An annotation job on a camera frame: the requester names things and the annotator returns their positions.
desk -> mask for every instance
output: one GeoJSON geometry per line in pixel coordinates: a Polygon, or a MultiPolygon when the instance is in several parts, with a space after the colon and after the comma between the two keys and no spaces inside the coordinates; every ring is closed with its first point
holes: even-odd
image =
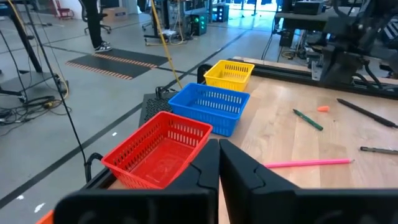
{"type": "MultiPolygon", "coordinates": [[[[251,63],[307,71],[306,67],[235,57],[251,63]]],[[[398,80],[381,79],[385,83],[398,80]]],[[[396,147],[398,130],[385,127],[336,101],[342,98],[392,121],[398,121],[394,100],[357,95],[279,80],[251,77],[251,94],[238,126],[229,140],[261,163],[307,159],[355,159],[350,165],[274,169],[303,188],[398,187],[398,156],[360,152],[360,146],[396,147]],[[318,106],[328,105],[329,113],[318,106]],[[296,108],[324,127],[322,132],[293,114],[296,108]]],[[[105,169],[85,188],[124,189],[105,169]]],[[[220,188],[220,224],[229,223],[220,188]]]]}
{"type": "MultiPolygon", "coordinates": [[[[350,7],[339,7],[339,10],[348,14],[350,7]]],[[[355,7],[350,16],[354,17],[358,14],[359,8],[355,7]]],[[[303,29],[323,31],[326,22],[330,16],[337,16],[333,8],[327,9],[319,15],[302,15],[289,12],[277,12],[276,18],[284,18],[283,28],[285,29],[303,29]]]]}

gray floor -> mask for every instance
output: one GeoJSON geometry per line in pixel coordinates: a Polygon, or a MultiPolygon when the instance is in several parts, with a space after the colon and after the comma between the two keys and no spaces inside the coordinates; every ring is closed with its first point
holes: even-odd
{"type": "MultiPolygon", "coordinates": [[[[215,63],[234,56],[260,58],[270,37],[272,14],[264,13],[253,17],[251,12],[246,11],[242,17],[242,14],[236,11],[230,15],[228,23],[210,24],[205,35],[195,38],[188,44],[169,47],[175,68],[188,71],[199,63],[215,63]]],[[[103,38],[110,41],[115,48],[165,56],[162,46],[144,45],[141,24],[148,19],[146,15],[131,16],[127,21],[110,24],[113,33],[110,35],[104,33],[103,38]]],[[[166,85],[174,79],[172,72],[159,69],[153,69],[127,81],[68,67],[64,65],[66,61],[93,51],[90,38],[83,33],[86,24],[82,21],[59,21],[52,16],[41,16],[41,20],[54,24],[52,27],[44,28],[49,40],[41,27],[39,34],[45,43],[45,51],[51,63],[56,65],[54,52],[63,74],[70,82],[71,92],[67,104],[73,109],[72,118],[82,142],[92,138],[132,108],[137,108],[142,102],[143,94],[152,93],[155,87],[166,85]]],[[[0,21],[0,27],[13,50],[19,68],[29,69],[27,54],[11,22],[0,21]]],[[[276,61],[278,41],[279,37],[274,36],[266,60],[276,61]]],[[[303,61],[287,61],[284,58],[280,61],[303,64],[303,61]]],[[[170,68],[170,65],[165,63],[161,67],[170,68]]],[[[11,56],[1,40],[0,69],[4,73],[0,75],[0,83],[17,75],[11,56]]],[[[196,77],[193,75],[182,79],[183,85],[195,81],[196,77]]],[[[54,87],[51,80],[48,84],[54,87]]],[[[31,88],[28,94],[34,98],[57,93],[47,85],[41,84],[31,88]]],[[[18,104],[16,98],[0,96],[2,107],[18,104]]],[[[86,155],[89,156],[93,152],[106,154],[112,150],[137,129],[139,113],[140,110],[137,110],[88,145],[85,149],[86,155]]],[[[7,129],[8,127],[0,126],[0,135],[7,129]]],[[[10,193],[21,185],[29,185],[31,182],[28,181],[32,181],[31,178],[76,147],[77,142],[68,118],[54,114],[46,114],[0,137],[0,198],[2,198],[0,200],[9,197],[10,193]]],[[[93,175],[102,168],[99,162],[93,164],[93,175]]],[[[0,210],[0,220],[2,223],[33,223],[52,209],[63,196],[78,190],[84,183],[83,159],[81,154],[77,154],[23,192],[24,199],[14,199],[3,207],[0,210]],[[35,212],[35,208],[43,203],[41,210],[35,212]]]]}

black mat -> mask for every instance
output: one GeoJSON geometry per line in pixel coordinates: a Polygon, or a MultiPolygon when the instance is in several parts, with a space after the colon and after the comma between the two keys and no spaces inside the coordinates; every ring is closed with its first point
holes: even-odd
{"type": "Polygon", "coordinates": [[[66,65],[131,80],[165,62],[165,57],[113,49],[73,59],[66,65]]]}

pink pen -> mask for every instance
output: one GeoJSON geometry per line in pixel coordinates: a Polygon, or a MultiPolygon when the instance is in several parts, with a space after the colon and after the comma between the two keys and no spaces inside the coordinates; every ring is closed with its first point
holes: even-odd
{"type": "Polygon", "coordinates": [[[290,162],[277,162],[266,164],[266,168],[281,168],[281,167],[297,167],[297,166],[318,166],[318,165],[333,165],[333,164],[349,164],[351,159],[320,159],[312,161],[290,161],[290,162]]]}

plastic basket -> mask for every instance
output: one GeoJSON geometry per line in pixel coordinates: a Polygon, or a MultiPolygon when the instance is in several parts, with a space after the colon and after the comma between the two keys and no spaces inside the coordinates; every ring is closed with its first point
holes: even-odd
{"type": "Polygon", "coordinates": [[[43,216],[36,224],[54,224],[54,211],[51,210],[43,216]]]}
{"type": "Polygon", "coordinates": [[[102,163],[132,189],[164,189],[206,144],[211,125],[159,112],[103,157],[102,163]]]}
{"type": "Polygon", "coordinates": [[[169,104],[175,114],[211,124],[213,133],[228,137],[249,98],[248,93],[190,83],[169,104]]]}
{"type": "Polygon", "coordinates": [[[220,60],[205,74],[206,84],[235,91],[246,88],[254,65],[220,60]]]}

